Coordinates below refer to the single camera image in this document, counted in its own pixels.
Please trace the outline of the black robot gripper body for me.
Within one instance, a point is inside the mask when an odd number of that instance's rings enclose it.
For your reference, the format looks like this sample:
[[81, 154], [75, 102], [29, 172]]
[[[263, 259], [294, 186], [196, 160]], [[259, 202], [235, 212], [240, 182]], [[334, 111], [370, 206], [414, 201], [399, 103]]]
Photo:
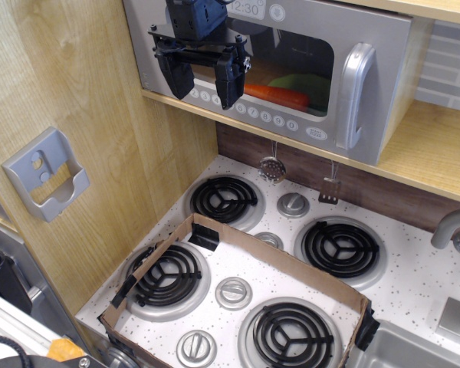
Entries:
[[166, 40], [182, 48], [202, 46], [224, 48], [245, 56], [246, 37], [226, 25], [230, 1], [168, 1], [168, 23], [151, 25], [156, 41]]

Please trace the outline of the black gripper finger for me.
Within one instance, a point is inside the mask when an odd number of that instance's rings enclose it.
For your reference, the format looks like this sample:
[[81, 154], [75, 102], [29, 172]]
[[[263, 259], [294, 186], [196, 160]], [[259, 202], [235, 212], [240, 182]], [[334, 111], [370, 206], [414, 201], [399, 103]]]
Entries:
[[157, 50], [155, 56], [172, 94], [179, 100], [183, 99], [194, 88], [191, 64], [184, 61], [177, 53]]
[[250, 67], [250, 59], [237, 49], [223, 50], [214, 66], [216, 91], [223, 110], [230, 109], [244, 93], [245, 75]]

